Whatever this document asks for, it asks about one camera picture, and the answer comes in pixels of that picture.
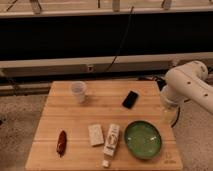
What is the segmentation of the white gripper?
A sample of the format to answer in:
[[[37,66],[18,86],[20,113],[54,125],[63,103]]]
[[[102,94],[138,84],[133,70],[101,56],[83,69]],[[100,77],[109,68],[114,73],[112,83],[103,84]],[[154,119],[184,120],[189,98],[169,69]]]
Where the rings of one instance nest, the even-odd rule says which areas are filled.
[[[164,86],[160,92],[160,100],[163,104],[163,121],[170,125],[175,125],[179,118],[180,108],[179,105],[172,102],[167,95],[167,87]]]

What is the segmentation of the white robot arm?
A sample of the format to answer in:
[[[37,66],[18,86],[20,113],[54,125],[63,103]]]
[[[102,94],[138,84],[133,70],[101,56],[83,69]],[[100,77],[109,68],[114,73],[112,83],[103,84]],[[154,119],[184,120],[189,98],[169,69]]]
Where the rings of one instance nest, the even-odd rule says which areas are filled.
[[[201,61],[176,66],[165,74],[166,85],[160,91],[160,99],[166,123],[175,123],[178,108],[185,99],[213,114],[213,86],[205,82],[207,77],[208,69]]]

